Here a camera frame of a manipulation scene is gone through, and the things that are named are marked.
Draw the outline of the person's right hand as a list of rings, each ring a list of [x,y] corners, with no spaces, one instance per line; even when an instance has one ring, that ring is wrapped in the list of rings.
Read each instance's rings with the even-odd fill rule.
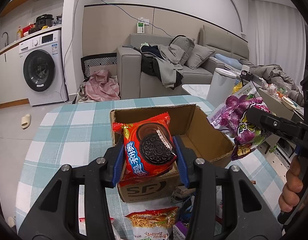
[[[303,189],[302,180],[298,177],[300,172],[300,162],[298,156],[295,156],[286,173],[286,183],[278,200],[282,212],[290,212],[300,202],[300,198],[297,195]]]

